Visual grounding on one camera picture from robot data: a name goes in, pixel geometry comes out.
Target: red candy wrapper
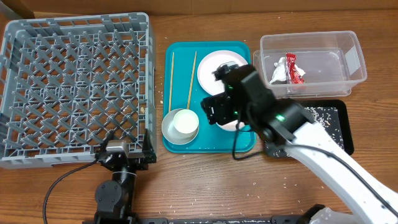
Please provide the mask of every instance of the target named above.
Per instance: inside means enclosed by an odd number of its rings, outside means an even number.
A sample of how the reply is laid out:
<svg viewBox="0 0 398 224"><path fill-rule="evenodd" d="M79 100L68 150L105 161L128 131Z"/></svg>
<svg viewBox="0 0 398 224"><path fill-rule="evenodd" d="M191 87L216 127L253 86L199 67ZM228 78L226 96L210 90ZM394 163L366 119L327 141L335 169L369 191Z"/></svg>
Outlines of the red candy wrapper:
<svg viewBox="0 0 398 224"><path fill-rule="evenodd" d="M296 55L287 53L286 54L287 73L289 74L289 79L291 83L303 84L304 79L300 75L299 71L297 71L295 67L295 62L296 62Z"/></svg>

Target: chopstick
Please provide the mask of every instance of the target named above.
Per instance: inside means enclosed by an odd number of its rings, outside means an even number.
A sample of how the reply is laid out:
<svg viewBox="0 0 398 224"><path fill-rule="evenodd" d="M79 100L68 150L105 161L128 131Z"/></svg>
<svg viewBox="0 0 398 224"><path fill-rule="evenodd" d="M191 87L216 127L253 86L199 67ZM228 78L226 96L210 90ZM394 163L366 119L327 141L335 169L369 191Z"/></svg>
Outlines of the chopstick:
<svg viewBox="0 0 398 224"><path fill-rule="evenodd" d="M193 84L193 77L195 76L195 64L197 62L197 52L195 52L195 58L193 59L193 68L192 68L192 76L191 76L191 86L189 88L189 96L188 96L188 105L187 109L189 110L189 105L191 103L191 94L192 94L192 84Z"/></svg>
<svg viewBox="0 0 398 224"><path fill-rule="evenodd" d="M173 58L172 58L172 75L170 77L169 112L172 110L173 72L174 72L174 52L173 52Z"/></svg>

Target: teal tray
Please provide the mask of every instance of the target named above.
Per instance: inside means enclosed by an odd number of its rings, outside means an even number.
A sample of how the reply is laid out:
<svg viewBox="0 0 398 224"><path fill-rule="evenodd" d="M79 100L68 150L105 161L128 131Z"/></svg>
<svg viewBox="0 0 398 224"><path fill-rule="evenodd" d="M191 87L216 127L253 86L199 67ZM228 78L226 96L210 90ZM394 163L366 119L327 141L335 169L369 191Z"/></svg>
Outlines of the teal tray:
<svg viewBox="0 0 398 224"><path fill-rule="evenodd" d="M201 60L208 54L217 50L230 50L240 54L248 63L250 60L250 50L246 44L238 41L222 42L177 42L172 44L166 51L165 75L164 75L164 104L163 117L169 111L170 96L170 76L172 55L174 52L174 74L172 92L172 110L187 108L190 80L192 75L193 59L197 51L197 62L195 76L193 78L192 95L190 109L196 112L199 117L198 136L190 143L185 145L174 145L163 137L163 144L171 152L190 153L190 152L231 152L234 132L222 130L218 125L208 123L205 112L200 106L203 98L210 96L201 88L197 70ZM236 144L237 152L250 151L256 143L256 135L252 132L240 132Z"/></svg>

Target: transparent storage box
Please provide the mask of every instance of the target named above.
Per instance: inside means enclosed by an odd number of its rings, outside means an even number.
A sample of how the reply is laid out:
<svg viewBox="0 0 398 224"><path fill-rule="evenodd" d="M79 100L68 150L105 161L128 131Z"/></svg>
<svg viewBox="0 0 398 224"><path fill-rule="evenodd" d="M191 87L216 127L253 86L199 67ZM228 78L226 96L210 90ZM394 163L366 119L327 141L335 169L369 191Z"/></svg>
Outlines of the transparent storage box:
<svg viewBox="0 0 398 224"><path fill-rule="evenodd" d="M306 73L304 84L269 83L274 63L286 53L296 55L296 65ZM361 46L352 31L265 35L253 62L278 98L347 96L368 76Z"/></svg>

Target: gray plastic dish rack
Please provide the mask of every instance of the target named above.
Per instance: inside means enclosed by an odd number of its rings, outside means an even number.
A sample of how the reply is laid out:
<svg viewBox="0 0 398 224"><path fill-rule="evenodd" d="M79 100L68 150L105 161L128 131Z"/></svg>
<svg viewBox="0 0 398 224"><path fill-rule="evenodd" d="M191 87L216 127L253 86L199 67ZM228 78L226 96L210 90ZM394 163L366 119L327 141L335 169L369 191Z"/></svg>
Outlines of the gray plastic dish rack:
<svg viewBox="0 0 398 224"><path fill-rule="evenodd" d="M0 167L91 162L112 131L154 153L155 36L145 13L11 21L0 55Z"/></svg>

